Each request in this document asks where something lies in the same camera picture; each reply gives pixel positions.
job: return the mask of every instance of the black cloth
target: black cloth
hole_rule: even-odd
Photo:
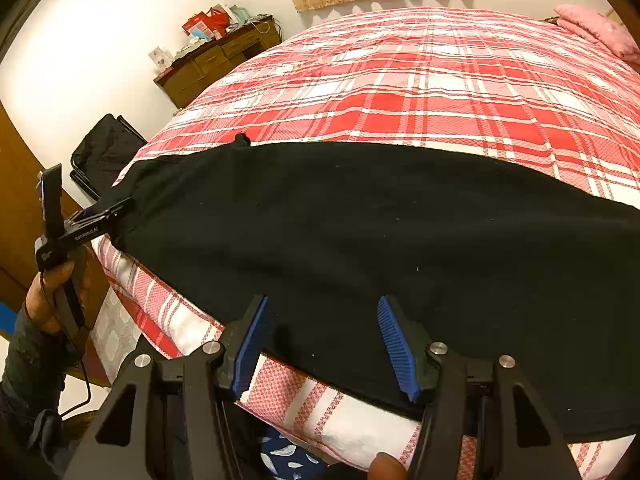
[[[102,194],[145,144],[127,125],[106,114],[84,136],[71,155],[71,163]]]
[[[117,248],[223,324],[267,294],[267,351],[347,393],[420,417],[378,329],[391,294],[457,352],[514,356],[570,441],[640,422],[630,206],[483,156],[240,137],[135,163],[97,209],[126,196]]]
[[[78,359],[68,351],[64,336],[41,332],[21,309],[0,383],[2,478],[62,476],[74,444],[62,433],[58,403],[65,371]]]

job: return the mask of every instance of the wooden door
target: wooden door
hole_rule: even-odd
[[[0,301],[14,312],[20,310],[38,272],[33,245],[44,230],[37,189],[42,170],[0,103]],[[80,209],[64,191],[61,205],[65,218]],[[87,326],[92,327],[109,284],[96,258],[88,265],[92,286],[85,314]],[[85,365],[93,382],[108,383],[91,341]]]

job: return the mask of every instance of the red plaid bedspread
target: red plaid bedspread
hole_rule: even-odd
[[[640,76],[605,47],[521,16],[414,8],[310,28],[210,86],[134,162],[212,148],[238,132],[254,144],[342,140],[477,153],[640,207]],[[124,307],[165,355],[220,336],[216,320],[106,238],[95,247]],[[379,450],[407,464],[419,429],[265,356],[241,405],[361,468]],[[583,477],[606,476],[631,439],[572,445]],[[461,479],[470,477],[474,446],[465,441]]]

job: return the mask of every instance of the sleeve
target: sleeve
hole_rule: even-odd
[[[0,409],[23,420],[31,419],[31,425],[41,411],[57,412],[65,372],[79,359],[79,355],[68,350],[62,334],[41,332],[23,306],[4,365]]]

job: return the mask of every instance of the red gift bag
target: red gift bag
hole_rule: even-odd
[[[229,15],[222,10],[211,7],[208,12],[199,12],[191,16],[182,28],[187,34],[190,34],[194,28],[197,28],[210,38],[217,39],[218,37],[214,31],[217,31],[220,36],[224,36],[228,26]]]

